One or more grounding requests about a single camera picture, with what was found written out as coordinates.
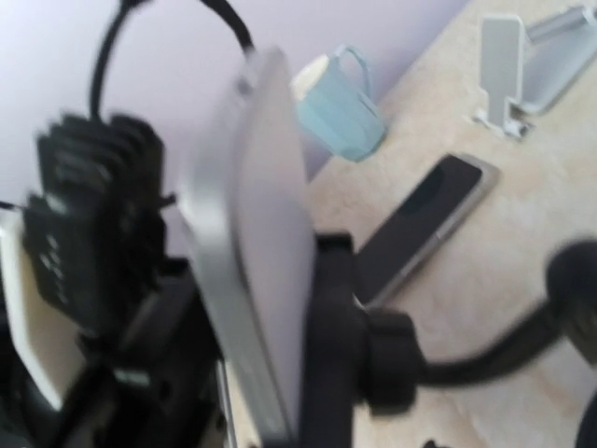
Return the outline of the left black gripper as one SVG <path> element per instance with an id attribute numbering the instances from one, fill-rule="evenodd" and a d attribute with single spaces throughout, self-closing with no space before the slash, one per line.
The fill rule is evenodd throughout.
<path id="1" fill-rule="evenodd" d="M 119 345 L 77 386 L 62 447 L 223 447 L 220 350 L 187 262 L 167 263 Z"/>

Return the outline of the black phone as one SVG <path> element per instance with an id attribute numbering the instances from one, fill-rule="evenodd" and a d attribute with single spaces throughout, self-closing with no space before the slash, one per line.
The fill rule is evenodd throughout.
<path id="1" fill-rule="evenodd" d="M 177 205 L 204 307 L 267 444 L 299 433 L 316 251 L 307 187 L 286 57 L 253 51 L 201 132 Z"/>

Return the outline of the black round-base phone stand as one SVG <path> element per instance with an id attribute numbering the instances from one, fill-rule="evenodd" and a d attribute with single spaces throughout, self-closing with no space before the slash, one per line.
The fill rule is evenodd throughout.
<path id="1" fill-rule="evenodd" d="M 596 242 L 581 239 L 554 254 L 546 298 L 475 355 L 425 358 L 409 315 L 368 313 L 354 303 L 355 255 L 348 233 L 316 239 L 312 294 L 305 317 L 297 447 L 350 447 L 354 406 L 405 412 L 418 387 L 455 388 L 506 377 L 568 338 L 596 361 Z"/>

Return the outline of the silver folding phone stand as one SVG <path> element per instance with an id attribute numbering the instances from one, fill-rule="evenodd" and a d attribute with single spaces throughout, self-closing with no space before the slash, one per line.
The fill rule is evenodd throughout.
<path id="1" fill-rule="evenodd" d="M 531 129 L 524 118 L 548 111 L 596 58 L 596 9 L 569 7 L 533 25 L 515 14 L 488 14 L 479 37 L 486 106 L 475 121 L 521 140 Z"/>

